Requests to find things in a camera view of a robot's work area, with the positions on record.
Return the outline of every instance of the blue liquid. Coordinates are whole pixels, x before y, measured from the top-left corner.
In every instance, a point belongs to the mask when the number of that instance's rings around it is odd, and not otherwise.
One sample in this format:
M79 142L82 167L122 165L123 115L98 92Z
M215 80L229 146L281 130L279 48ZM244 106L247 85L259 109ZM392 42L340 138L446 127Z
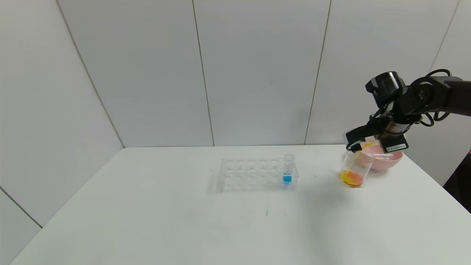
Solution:
M291 179L292 179L292 175L291 174L283 174L283 181L285 183L290 183L291 182Z

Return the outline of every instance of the orange liquid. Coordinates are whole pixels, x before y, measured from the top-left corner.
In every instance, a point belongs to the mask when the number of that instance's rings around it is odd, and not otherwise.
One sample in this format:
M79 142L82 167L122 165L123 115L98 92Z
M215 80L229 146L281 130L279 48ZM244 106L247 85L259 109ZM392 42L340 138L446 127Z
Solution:
M363 177L360 174L350 170L342 171L339 177L343 183L350 187L360 187L363 184Z

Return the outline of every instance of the pink bowl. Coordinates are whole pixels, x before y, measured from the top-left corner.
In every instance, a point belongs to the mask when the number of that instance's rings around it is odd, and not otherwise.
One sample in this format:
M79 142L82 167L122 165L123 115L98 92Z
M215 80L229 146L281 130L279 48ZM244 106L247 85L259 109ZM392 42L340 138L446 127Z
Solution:
M371 169L374 170L386 170L388 168L391 168L395 164L397 164L402 158L402 151L394 151L391 153L387 153L387 155L390 155L387 159L381 158L382 155L385 155L385 153L383 152L379 144L367 146L363 148L363 151L367 153L372 153L374 155L375 159L373 164L371 165Z

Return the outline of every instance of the white table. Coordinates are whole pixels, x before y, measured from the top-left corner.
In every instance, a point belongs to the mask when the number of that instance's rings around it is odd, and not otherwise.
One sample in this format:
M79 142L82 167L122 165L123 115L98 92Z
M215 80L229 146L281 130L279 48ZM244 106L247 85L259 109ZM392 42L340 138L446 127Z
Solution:
M342 145L127 148L13 265L471 264L471 215L409 158L364 188ZM296 155L297 190L214 193L222 158Z

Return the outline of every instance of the test tube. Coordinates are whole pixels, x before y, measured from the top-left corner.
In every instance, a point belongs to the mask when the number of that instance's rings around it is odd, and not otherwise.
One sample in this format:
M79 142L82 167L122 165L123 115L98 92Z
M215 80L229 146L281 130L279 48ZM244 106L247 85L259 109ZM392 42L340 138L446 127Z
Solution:
M293 176L294 155L286 154L284 156L283 181L290 183Z

